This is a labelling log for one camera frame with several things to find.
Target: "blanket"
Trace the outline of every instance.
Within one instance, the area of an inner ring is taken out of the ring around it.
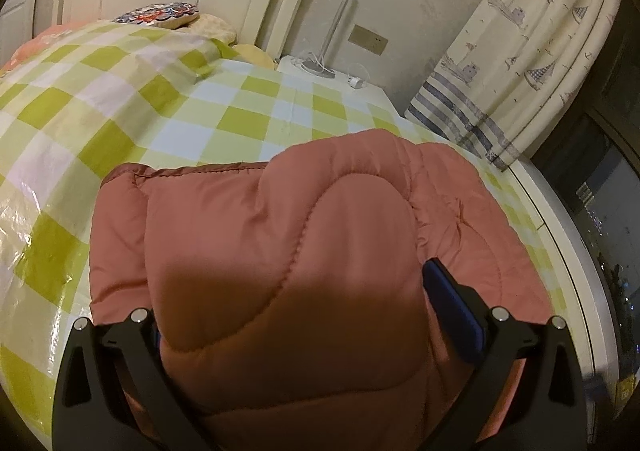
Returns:
[[[222,59],[205,38],[134,25],[87,25],[2,76],[0,383],[44,444],[66,336],[77,316],[90,315],[90,221],[114,167],[268,161],[291,145],[373,128],[443,142],[393,109]],[[459,154],[566,315],[517,193],[487,163]]]
[[[490,307],[550,317],[506,216],[446,145],[375,129],[268,164],[124,164],[95,206],[91,308],[96,323],[154,310],[167,374],[228,451],[412,451],[472,371],[422,289],[433,257]]]

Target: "white curtain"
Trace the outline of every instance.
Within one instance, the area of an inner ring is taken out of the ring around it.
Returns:
[[[571,104],[620,0],[482,0],[405,116],[501,170]]]

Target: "wall switch plate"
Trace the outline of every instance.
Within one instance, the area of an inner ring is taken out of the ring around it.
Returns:
[[[349,43],[358,45],[359,47],[373,52],[375,55],[382,55],[385,51],[386,44],[389,43],[389,39],[379,36],[371,30],[367,30],[360,25],[353,27],[353,31],[349,36]]]

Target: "white nightstand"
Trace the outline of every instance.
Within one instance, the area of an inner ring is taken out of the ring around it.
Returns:
[[[350,97],[360,98],[361,100],[370,102],[375,106],[385,108],[385,110],[388,110],[391,113],[398,113],[382,88],[374,86],[373,84],[370,84],[370,82],[365,82],[362,88],[356,90],[355,88],[351,88],[349,86],[346,74],[336,72],[335,79],[325,79],[323,77],[318,77],[305,72],[302,68],[299,68],[298,66],[293,64],[294,60],[295,58],[293,58],[292,56],[283,57],[280,60],[280,64],[278,65],[278,71],[284,74],[298,76],[305,81],[322,84],[327,88],[338,90],[342,94],[348,95]]]

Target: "green checkered bedspread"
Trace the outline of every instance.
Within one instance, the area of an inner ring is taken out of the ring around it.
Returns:
[[[191,34],[98,22],[0,79],[0,381],[50,448],[55,377],[73,320],[89,315],[90,220],[117,164],[269,160],[313,139],[427,129],[327,87],[221,59]],[[551,263],[515,191],[481,174],[536,265],[558,313]]]

